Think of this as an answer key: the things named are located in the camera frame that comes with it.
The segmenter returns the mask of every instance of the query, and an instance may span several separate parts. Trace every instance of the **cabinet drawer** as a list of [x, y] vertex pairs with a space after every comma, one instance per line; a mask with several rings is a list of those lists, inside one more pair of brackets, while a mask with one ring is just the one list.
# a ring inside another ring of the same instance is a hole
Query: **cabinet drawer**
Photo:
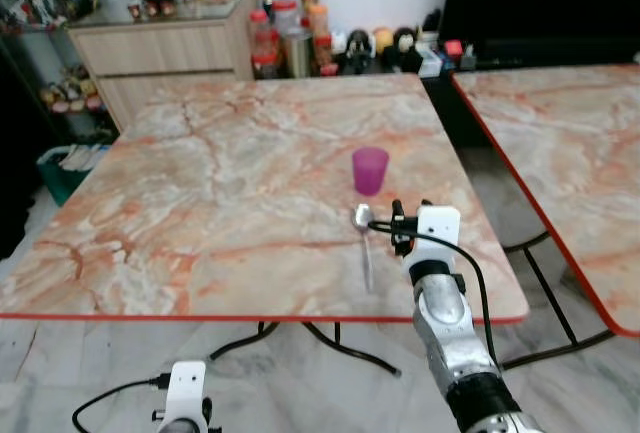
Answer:
[[109, 107], [112, 118], [122, 131], [131, 124], [138, 111], [161, 88], [234, 79], [233, 73], [102, 78], [98, 80], [98, 88]]
[[96, 76], [231, 70], [224, 26], [76, 33]]

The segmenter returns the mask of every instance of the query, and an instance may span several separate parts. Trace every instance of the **spoon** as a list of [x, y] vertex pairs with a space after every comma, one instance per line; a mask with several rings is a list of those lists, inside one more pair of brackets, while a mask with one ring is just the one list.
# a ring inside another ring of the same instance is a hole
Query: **spoon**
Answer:
[[373, 219], [373, 211], [371, 211], [371, 208], [369, 208], [369, 205], [366, 203], [360, 203], [358, 207], [353, 210], [353, 217], [351, 218], [353, 226], [355, 226], [362, 235], [362, 244], [364, 247], [364, 284], [369, 293], [373, 291], [373, 266], [371, 264], [371, 252], [369, 251], [367, 231], [369, 230], [369, 222], [373, 221]]

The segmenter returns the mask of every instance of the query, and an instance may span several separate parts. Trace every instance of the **marble table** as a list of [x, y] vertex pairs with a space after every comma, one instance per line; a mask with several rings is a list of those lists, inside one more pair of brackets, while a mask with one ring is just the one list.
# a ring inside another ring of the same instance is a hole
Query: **marble table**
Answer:
[[640, 336], [640, 66], [454, 81], [603, 321]]
[[[351, 153], [387, 149], [373, 198]], [[497, 323], [528, 313], [481, 204], [415, 76], [203, 84], [159, 92], [0, 285], [0, 316], [410, 322], [389, 238], [365, 290], [350, 209], [422, 198], [462, 214]], [[458, 260], [476, 318], [477, 283]]]

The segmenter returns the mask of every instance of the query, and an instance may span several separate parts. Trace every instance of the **purple cup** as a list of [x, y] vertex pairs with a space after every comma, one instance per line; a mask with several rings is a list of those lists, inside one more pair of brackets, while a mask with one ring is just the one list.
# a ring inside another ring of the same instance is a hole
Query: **purple cup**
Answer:
[[389, 153], [382, 148], [366, 146], [351, 155], [353, 179], [356, 190], [365, 196], [373, 196], [380, 191], [384, 173], [389, 163]]

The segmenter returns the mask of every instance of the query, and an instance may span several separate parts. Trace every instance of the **wooden cabinet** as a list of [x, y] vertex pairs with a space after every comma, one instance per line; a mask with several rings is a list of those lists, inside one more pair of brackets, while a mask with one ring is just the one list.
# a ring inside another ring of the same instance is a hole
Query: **wooden cabinet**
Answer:
[[[189, 18], [187, 12], [158, 21], [79, 24], [69, 35], [122, 131], [158, 89], [251, 80], [247, 25], [255, 6], [256, 0], [236, 0], [215, 19]], [[194, 11], [192, 16], [200, 14]]]

